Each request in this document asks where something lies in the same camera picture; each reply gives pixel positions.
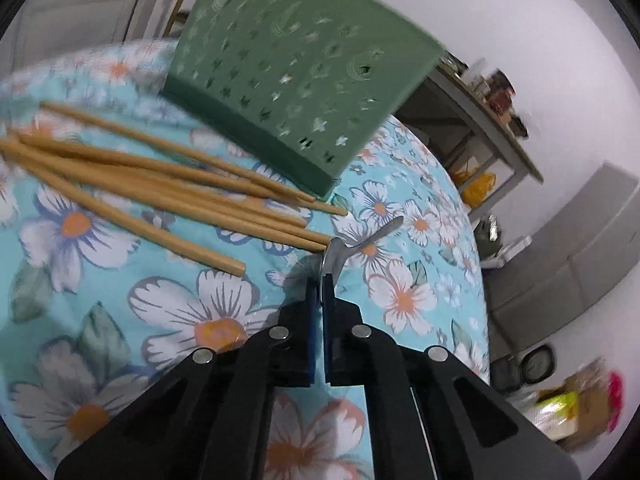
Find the yellow plastic bag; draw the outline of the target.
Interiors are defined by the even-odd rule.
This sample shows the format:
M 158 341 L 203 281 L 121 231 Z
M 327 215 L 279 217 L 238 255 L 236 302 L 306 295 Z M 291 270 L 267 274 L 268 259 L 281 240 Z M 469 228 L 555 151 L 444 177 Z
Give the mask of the yellow plastic bag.
M 467 180 L 470 180 L 474 174 L 476 174 L 476 170 L 459 170 L 451 174 L 451 179 L 455 185 L 461 186 Z M 462 202 L 472 209 L 479 207 L 494 189 L 496 183 L 497 176 L 493 172 L 483 172 L 460 193 Z

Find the cardboard box with bags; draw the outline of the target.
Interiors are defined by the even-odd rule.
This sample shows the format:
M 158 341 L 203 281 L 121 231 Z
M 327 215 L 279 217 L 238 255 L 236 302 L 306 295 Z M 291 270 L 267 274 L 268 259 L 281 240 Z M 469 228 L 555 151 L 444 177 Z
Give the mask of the cardboard box with bags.
M 597 358 L 555 389 L 521 391 L 509 402 L 565 451 L 593 445 L 620 423 L 625 405 L 623 376 Z

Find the floral blue tablecloth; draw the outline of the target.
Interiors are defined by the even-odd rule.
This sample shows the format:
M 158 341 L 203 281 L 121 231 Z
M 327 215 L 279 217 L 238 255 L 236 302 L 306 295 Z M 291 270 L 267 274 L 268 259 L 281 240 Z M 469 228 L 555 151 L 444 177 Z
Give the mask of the floral blue tablecloth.
M 1 125 L 40 138 L 151 156 L 145 145 L 45 112 L 85 107 L 235 165 L 269 168 L 152 88 L 175 46 L 137 41 L 42 62 L 1 81 Z M 116 229 L 21 168 L 1 167 L 1 415 L 38 470 L 103 427 L 195 348 L 227 350 L 301 300 L 319 257 L 202 226 L 118 196 L 152 226 L 237 258 L 232 276 Z M 440 344 L 489 375 L 484 292 L 468 215 L 446 170 L 396 118 L 342 174 L 338 216 L 296 210 L 357 252 L 337 295 L 403 346 Z

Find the black rice cooker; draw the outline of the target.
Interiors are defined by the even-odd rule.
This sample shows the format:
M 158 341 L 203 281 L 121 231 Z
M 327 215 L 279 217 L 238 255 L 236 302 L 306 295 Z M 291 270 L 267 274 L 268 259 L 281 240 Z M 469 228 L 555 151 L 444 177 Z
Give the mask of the black rice cooker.
M 542 344 L 522 358 L 503 356 L 490 364 L 490 383 L 502 394 L 537 385 L 553 375 L 556 359 L 553 349 Z

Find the green perforated utensil basket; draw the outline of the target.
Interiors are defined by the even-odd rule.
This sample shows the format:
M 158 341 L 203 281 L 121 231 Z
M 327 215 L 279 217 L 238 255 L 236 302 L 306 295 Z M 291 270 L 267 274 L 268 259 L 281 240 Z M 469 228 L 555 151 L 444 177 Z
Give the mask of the green perforated utensil basket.
M 442 52 L 374 0 L 196 0 L 162 93 L 322 198 Z

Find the wooden chopstick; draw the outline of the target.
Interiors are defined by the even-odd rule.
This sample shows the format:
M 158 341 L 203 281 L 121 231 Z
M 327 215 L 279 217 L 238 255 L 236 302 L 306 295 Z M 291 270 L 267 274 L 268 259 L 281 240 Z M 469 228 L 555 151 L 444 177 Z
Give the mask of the wooden chopstick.
M 94 185 L 102 190 L 122 194 L 157 207 L 166 207 L 172 200 L 184 206 L 198 207 L 217 214 L 230 214 L 264 226 L 276 223 L 295 229 L 303 229 L 306 226 L 299 218 L 277 217 L 273 211 L 265 208 L 243 209 L 235 200 L 228 200 L 227 197 L 216 193 L 200 192 L 186 185 L 178 186 L 168 178 L 150 179 L 134 171 L 122 171 L 118 167 L 108 166 L 104 169 L 98 165 L 75 162 L 69 158 L 48 155 L 9 139 L 1 140 L 1 151 L 13 157 L 26 158 L 29 162 L 35 162 L 74 181 Z
M 85 110 L 76 110 L 76 108 L 65 104 L 40 101 L 39 107 L 43 108 L 44 110 L 48 110 L 49 112 L 75 119 L 78 122 L 83 122 L 86 125 L 106 129 L 108 131 L 120 134 L 121 136 L 126 136 L 126 138 L 134 139 L 136 141 L 151 145 L 153 148 L 159 148 L 165 153 L 180 154 L 186 156 L 187 158 L 202 162 L 207 166 L 212 166 L 217 169 L 224 170 L 225 172 L 228 172 L 228 174 L 234 174 L 235 176 L 241 177 L 247 181 L 257 184 L 262 188 L 266 188 L 271 192 L 275 192 L 279 197 L 295 198 L 296 200 L 301 200 L 304 203 L 305 207 L 329 212 L 330 214 L 339 214 L 340 216 L 346 216 L 346 214 L 348 214 L 348 211 L 344 208 L 322 203 L 320 202 L 320 200 L 315 200 L 311 195 L 296 190 L 296 188 L 291 188 L 290 186 L 287 186 L 283 183 L 268 179 L 262 174 L 250 171 L 238 165 L 232 164 L 231 162 L 225 162 L 219 157 L 200 152 L 195 148 L 189 148 L 188 146 L 182 144 L 158 138 L 157 136 L 152 136 L 152 134 L 130 128 L 128 126 L 120 124 L 119 122 L 112 122 L 111 120 L 107 120 L 100 116 L 90 114 Z
M 221 255 L 211 249 L 184 240 L 167 231 L 156 228 L 141 219 L 134 218 L 130 214 L 126 214 L 118 208 L 105 203 L 103 200 L 93 197 L 90 193 L 85 192 L 66 179 L 71 177 L 73 181 L 80 183 L 88 183 L 96 188 L 104 188 L 104 190 L 112 193 L 126 194 L 128 192 L 126 186 L 122 186 L 116 182 L 106 180 L 99 172 L 85 170 L 80 165 L 61 166 L 54 168 L 52 165 L 46 165 L 44 162 L 36 162 L 32 157 L 26 155 L 10 155 L 20 166 L 25 168 L 39 180 L 58 192 L 62 193 L 70 200 L 86 209 L 94 212 L 98 216 L 120 226 L 121 228 L 141 236 L 150 242 L 169 249 L 178 256 L 203 263 L 211 268 L 241 276 L 246 269 L 244 263 L 239 260 Z
M 163 160 L 107 150 L 106 148 L 96 148 L 95 146 L 76 142 L 63 142 L 43 138 L 42 136 L 32 136 L 15 129 L 10 129 L 10 136 L 31 148 L 40 148 L 40 150 L 47 153 L 78 158 L 87 162 L 151 170 L 164 176 L 176 177 L 197 184 L 206 184 L 213 188 L 222 188 L 226 191 L 239 192 L 251 196 L 273 198 L 274 200 L 276 198 L 285 198 L 286 200 L 301 200 L 306 204 L 311 204 L 314 201 L 314 198 L 310 195 L 284 194 L 281 190 L 266 188 L 249 180 L 233 179 L 211 171 L 180 165 L 176 162 L 164 162 Z
M 193 207 L 172 200 L 166 207 L 157 207 L 178 214 L 192 220 L 218 226 L 218 228 L 237 232 L 249 236 L 260 238 L 261 240 L 269 240 L 283 245 L 302 248 L 310 252 L 320 252 L 328 246 L 331 237 L 326 234 L 306 229 L 287 228 L 283 224 L 272 224 L 264 226 L 260 223 L 250 222 L 240 218 L 230 216 L 230 214 L 217 214 L 216 212 L 207 211 L 202 208 Z

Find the grey refrigerator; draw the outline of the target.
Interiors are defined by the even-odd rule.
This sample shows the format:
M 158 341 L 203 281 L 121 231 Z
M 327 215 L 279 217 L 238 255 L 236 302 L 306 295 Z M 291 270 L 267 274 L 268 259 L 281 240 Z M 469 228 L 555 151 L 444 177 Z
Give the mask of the grey refrigerator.
M 526 248 L 485 274 L 489 331 L 520 352 L 579 318 L 639 262 L 639 178 L 609 162 Z

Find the metal spoon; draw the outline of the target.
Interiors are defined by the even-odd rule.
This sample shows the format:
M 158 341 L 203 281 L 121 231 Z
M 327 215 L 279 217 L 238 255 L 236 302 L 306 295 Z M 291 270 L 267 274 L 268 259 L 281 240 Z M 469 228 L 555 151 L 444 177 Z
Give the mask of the metal spoon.
M 359 252 L 360 249 L 374 245 L 378 240 L 382 240 L 382 238 L 392 234 L 398 230 L 403 223 L 403 216 L 393 218 L 393 220 L 384 224 L 382 228 L 379 228 L 373 234 L 368 235 L 364 240 L 352 246 L 346 245 L 344 240 L 339 237 L 332 238 L 322 256 L 319 278 L 331 274 L 334 282 L 337 282 L 346 261 L 350 257 L 356 255 L 356 252 Z

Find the grey long desk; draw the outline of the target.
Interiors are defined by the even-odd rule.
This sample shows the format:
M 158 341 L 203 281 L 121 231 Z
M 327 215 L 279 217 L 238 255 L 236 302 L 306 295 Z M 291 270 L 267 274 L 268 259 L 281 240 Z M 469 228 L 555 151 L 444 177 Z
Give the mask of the grey long desk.
M 496 162 L 502 162 L 510 168 L 510 176 L 495 186 L 480 206 L 470 209 L 471 221 L 487 214 L 525 178 L 532 177 L 538 183 L 544 182 L 542 173 L 512 131 L 444 63 L 438 64 L 416 87 L 394 116 L 421 139 L 431 136 L 438 129 L 465 130 L 465 135 L 449 152 L 445 153 L 440 148 L 435 150 L 440 164 L 447 170 L 454 168 L 471 141 L 480 141 L 488 149 L 488 159 L 477 167 L 471 177 L 457 186 L 459 193 L 467 191 Z

